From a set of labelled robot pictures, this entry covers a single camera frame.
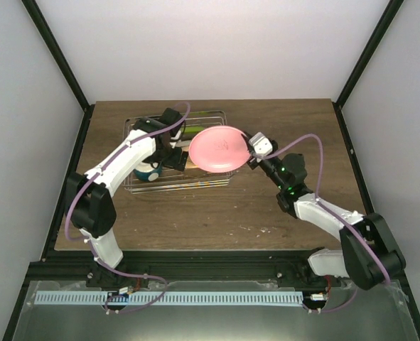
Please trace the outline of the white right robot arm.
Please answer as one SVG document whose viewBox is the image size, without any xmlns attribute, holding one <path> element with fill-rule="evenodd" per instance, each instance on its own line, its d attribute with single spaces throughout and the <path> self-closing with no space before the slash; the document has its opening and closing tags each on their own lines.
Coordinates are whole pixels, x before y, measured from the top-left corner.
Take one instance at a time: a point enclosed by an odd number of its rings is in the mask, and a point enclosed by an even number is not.
<svg viewBox="0 0 420 341">
<path fill-rule="evenodd" d="M 303 155 L 251 158 L 247 164 L 261 168 L 278 187 L 276 199 L 283 212 L 319 227 L 340 242 L 339 250 L 319 249 L 299 266 L 302 284 L 314 286 L 324 276 L 333 276 L 349 278 L 367 291 L 405 269 L 406 259 L 385 218 L 345 210 L 317 197 L 305 184 Z"/>
</svg>

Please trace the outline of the cream orange bear plate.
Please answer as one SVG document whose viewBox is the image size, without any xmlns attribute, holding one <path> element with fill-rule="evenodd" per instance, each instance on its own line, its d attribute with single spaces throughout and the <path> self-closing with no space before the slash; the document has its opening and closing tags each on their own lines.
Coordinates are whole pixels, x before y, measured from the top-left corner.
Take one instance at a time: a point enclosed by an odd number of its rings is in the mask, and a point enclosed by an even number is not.
<svg viewBox="0 0 420 341">
<path fill-rule="evenodd" d="M 185 169 L 198 169 L 198 166 L 194 164 L 194 162 L 192 161 L 190 155 L 188 155 L 187 160 L 186 160 L 186 164 L 185 164 Z"/>
</svg>

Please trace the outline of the woven bamboo tray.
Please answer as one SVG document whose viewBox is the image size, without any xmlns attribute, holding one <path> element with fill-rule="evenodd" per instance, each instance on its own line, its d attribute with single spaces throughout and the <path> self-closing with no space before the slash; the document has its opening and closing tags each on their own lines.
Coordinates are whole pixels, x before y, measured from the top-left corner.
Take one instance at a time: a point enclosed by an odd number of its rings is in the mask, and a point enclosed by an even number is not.
<svg viewBox="0 0 420 341">
<path fill-rule="evenodd" d="M 189 147 L 191 141 L 192 141 L 191 139 L 179 140 L 178 142 L 176 142 L 175 147 L 179 147 L 179 148 Z"/>
</svg>

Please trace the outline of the green plastic plate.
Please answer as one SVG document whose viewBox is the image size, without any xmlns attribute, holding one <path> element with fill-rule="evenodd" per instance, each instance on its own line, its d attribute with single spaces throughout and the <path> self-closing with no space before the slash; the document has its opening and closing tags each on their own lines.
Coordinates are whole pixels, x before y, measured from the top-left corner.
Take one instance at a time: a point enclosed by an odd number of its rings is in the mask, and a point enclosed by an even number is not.
<svg viewBox="0 0 420 341">
<path fill-rule="evenodd" d="M 182 131 L 182 135 L 195 135 L 203 130 L 205 130 L 203 126 L 186 126 Z"/>
</svg>

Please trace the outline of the white and teal bowl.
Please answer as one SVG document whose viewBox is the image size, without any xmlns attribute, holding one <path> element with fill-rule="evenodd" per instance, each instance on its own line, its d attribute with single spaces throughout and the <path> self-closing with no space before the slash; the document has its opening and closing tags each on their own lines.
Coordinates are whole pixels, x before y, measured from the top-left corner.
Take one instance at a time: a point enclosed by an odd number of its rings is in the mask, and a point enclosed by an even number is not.
<svg viewBox="0 0 420 341">
<path fill-rule="evenodd" d="M 133 173 L 140 181 L 153 182 L 161 175 L 162 164 L 141 162 L 137 167 L 135 167 Z"/>
</svg>

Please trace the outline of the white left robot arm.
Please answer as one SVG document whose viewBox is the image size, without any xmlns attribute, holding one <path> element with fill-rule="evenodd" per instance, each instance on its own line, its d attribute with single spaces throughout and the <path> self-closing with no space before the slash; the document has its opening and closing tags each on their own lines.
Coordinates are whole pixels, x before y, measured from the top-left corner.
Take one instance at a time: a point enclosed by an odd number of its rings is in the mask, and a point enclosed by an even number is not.
<svg viewBox="0 0 420 341">
<path fill-rule="evenodd" d="M 113 231 L 117 219 L 114 194 L 134 171 L 148 179 L 160 175 L 163 168 L 184 171 L 188 154 L 177 144 L 187 118 L 187 113 L 167 108 L 157 118 L 138 119 L 103 161 L 83 174 L 71 173 L 66 180 L 65 237 L 73 239 L 71 226 L 80 231 L 110 286 L 121 286 L 127 278 L 127 269 L 121 265 L 124 255 Z"/>
</svg>

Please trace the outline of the pink rimmed plate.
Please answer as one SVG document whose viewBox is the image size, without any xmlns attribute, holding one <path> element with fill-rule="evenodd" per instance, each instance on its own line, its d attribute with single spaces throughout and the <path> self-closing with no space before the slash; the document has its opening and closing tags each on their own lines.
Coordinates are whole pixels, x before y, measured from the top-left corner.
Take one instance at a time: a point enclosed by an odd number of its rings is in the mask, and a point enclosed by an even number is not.
<svg viewBox="0 0 420 341">
<path fill-rule="evenodd" d="M 210 173 L 228 173 L 242 167 L 250 158 L 246 135 L 231 126 L 212 126 L 199 132 L 188 149 L 192 161 Z"/>
</svg>

